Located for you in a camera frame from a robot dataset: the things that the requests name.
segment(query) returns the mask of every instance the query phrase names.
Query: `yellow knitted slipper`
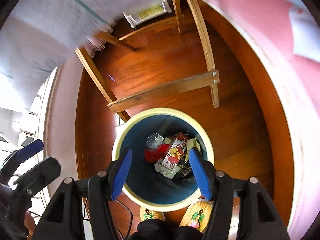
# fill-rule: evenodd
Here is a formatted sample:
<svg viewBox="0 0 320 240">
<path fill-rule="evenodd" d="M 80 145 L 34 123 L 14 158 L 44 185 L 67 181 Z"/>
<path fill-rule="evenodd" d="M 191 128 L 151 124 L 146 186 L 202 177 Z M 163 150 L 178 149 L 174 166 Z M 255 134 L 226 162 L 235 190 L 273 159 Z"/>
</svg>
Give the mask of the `yellow knitted slipper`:
<svg viewBox="0 0 320 240">
<path fill-rule="evenodd" d="M 208 225 L 212 205 L 209 201 L 199 198 L 191 204 L 184 214 L 179 227 L 188 226 L 202 232 Z"/>
<path fill-rule="evenodd" d="M 160 219 L 162 221 L 165 221 L 163 212 L 154 211 L 144 207 L 140 207 L 140 218 L 141 221 L 147 219 Z"/>
</svg>

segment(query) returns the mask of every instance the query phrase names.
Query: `green stripe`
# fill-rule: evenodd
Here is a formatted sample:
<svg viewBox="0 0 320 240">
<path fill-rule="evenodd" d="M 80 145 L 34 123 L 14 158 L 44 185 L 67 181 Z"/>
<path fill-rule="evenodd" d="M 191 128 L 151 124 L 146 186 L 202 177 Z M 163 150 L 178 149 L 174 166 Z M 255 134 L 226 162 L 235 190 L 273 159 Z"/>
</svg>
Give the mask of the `green stripe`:
<svg viewBox="0 0 320 240">
<path fill-rule="evenodd" d="M 95 13 L 95 11 L 91 10 L 89 6 L 87 6 L 85 3 L 83 3 L 81 0 L 75 0 L 79 5 L 81 5 L 87 12 L 92 14 L 94 17 L 96 17 L 98 20 L 100 20 L 103 23 L 107 23 L 104 19 L 102 19 L 98 14 Z"/>
</svg>

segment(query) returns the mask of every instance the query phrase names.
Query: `black trousers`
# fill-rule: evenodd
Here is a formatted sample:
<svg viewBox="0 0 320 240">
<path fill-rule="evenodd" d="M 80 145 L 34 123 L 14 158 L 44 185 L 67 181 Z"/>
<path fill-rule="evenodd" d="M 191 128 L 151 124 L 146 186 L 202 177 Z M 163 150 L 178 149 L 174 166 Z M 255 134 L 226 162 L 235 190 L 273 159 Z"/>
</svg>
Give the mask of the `black trousers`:
<svg viewBox="0 0 320 240">
<path fill-rule="evenodd" d="M 140 222 L 128 240 L 201 240 L 202 233 L 192 227 L 172 227 L 159 219 Z"/>
</svg>

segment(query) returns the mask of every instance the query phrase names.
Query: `silver bolt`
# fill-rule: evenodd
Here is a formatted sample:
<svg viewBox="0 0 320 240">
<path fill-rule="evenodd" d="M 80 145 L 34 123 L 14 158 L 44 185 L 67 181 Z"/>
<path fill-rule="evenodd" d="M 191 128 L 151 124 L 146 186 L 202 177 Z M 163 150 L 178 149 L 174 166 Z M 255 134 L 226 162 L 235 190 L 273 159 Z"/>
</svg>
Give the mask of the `silver bolt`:
<svg viewBox="0 0 320 240">
<path fill-rule="evenodd" d="M 18 184 L 16 183 L 12 186 L 12 190 L 15 190 L 17 187 L 18 187 Z"/>
<path fill-rule="evenodd" d="M 104 177 L 104 176 L 107 175 L 107 172 L 106 172 L 106 171 L 99 171 L 99 172 L 97 173 L 97 175 L 98 175 L 99 177 Z"/>
<path fill-rule="evenodd" d="M 258 179 L 256 177 L 251 177 L 250 178 L 250 182 L 253 184 L 257 184 L 258 183 Z"/>
<path fill-rule="evenodd" d="M 63 180 L 63 182 L 64 182 L 65 184 L 70 184 L 70 183 L 72 182 L 72 178 L 71 178 L 71 177 L 66 177 L 66 178 Z"/>
<path fill-rule="evenodd" d="M 31 188 L 28 188 L 28 189 L 27 189 L 27 194 L 28 194 L 29 196 L 32 195 L 32 190 L 31 190 Z"/>
<path fill-rule="evenodd" d="M 216 176 L 222 178 L 224 176 L 224 171 L 216 171 Z"/>
</svg>

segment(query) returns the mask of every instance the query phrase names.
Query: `blue gripper pad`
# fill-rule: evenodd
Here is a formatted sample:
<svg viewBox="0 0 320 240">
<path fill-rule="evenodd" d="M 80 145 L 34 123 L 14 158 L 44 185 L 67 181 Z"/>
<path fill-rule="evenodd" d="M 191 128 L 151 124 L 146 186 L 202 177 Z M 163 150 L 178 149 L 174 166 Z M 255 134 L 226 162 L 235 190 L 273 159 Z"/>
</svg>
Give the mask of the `blue gripper pad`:
<svg viewBox="0 0 320 240">
<path fill-rule="evenodd" d="M 32 156 L 36 155 L 38 152 L 42 151 L 43 146 L 43 142 L 40 139 L 29 143 L 27 146 L 18 150 L 18 152 L 16 153 L 16 160 L 21 163 L 25 162 Z"/>
<path fill-rule="evenodd" d="M 130 148 L 124 149 L 117 161 L 121 163 L 120 163 L 120 166 L 118 167 L 118 171 L 113 181 L 113 187 L 112 187 L 112 193 L 111 193 L 112 200 L 115 200 L 121 194 L 122 187 L 128 176 L 128 172 L 132 162 L 131 149 Z"/>
<path fill-rule="evenodd" d="M 202 156 L 199 154 L 199 152 L 198 154 L 196 152 L 198 152 L 197 148 L 192 148 L 189 152 L 191 169 L 196 178 L 196 182 L 201 191 L 201 194 L 205 197 L 206 200 L 210 201 L 212 197 L 212 193 L 210 190 L 209 178 L 199 159 L 199 158 L 202 158 Z"/>
</svg>

